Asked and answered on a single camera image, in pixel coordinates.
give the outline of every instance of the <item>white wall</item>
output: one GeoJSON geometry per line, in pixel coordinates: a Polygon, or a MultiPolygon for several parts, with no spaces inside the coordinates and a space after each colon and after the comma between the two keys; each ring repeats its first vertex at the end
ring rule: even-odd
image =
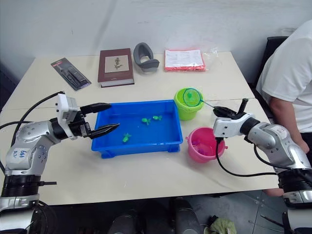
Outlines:
{"type": "Polygon", "coordinates": [[[19,80],[35,57],[217,44],[250,81],[266,37],[310,19],[311,0],[0,0],[0,61],[19,80]]]}

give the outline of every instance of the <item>green toy fish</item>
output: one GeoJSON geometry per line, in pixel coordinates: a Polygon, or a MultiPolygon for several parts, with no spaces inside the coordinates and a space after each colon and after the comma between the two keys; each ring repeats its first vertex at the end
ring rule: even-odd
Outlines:
{"type": "Polygon", "coordinates": [[[161,119],[162,119],[162,116],[153,116],[153,119],[154,119],[154,120],[161,120],[161,119]]]}
{"type": "Polygon", "coordinates": [[[122,139],[123,143],[126,143],[129,140],[129,138],[131,137],[131,135],[129,133],[126,133],[123,136],[124,136],[124,138],[122,139]]]}
{"type": "Polygon", "coordinates": [[[150,118],[149,119],[143,118],[143,119],[141,119],[141,121],[142,121],[142,123],[146,123],[147,125],[149,125],[151,122],[151,119],[150,118]]]}

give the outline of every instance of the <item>label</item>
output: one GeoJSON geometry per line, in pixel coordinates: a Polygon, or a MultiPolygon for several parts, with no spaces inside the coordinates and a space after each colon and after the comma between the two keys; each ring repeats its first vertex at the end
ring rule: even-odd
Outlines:
{"type": "Polygon", "coordinates": [[[282,139],[285,139],[287,137],[287,130],[282,126],[276,125],[272,127],[271,130],[278,134],[282,139]]]}
{"type": "Polygon", "coordinates": [[[165,55],[165,67],[196,67],[204,65],[200,50],[166,50],[165,55]]]}
{"type": "Polygon", "coordinates": [[[14,158],[25,158],[28,153],[28,148],[15,148],[12,152],[14,158]]]}

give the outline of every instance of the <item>chair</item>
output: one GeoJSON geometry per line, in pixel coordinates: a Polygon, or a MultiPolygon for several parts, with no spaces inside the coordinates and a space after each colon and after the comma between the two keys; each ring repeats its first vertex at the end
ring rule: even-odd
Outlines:
{"type": "Polygon", "coordinates": [[[253,83],[248,83],[248,85],[250,89],[252,90],[255,98],[259,101],[267,117],[269,119],[274,119],[274,115],[271,112],[270,107],[268,106],[266,101],[263,99],[261,94],[256,90],[256,86],[258,84],[258,81],[259,81],[259,78],[260,78],[260,75],[262,73],[265,63],[267,62],[269,57],[275,52],[275,50],[287,39],[287,37],[268,37],[267,39],[268,39],[267,46],[265,48],[265,51],[262,57],[262,62],[259,68],[257,78],[255,79],[253,83]]]}

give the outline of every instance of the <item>white t-shirt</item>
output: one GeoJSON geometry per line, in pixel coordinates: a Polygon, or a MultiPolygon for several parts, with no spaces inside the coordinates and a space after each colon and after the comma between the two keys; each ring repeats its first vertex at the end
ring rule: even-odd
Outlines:
{"type": "Polygon", "coordinates": [[[312,132],[312,20],[290,35],[266,62],[257,91],[293,104],[301,133],[312,132]]]}

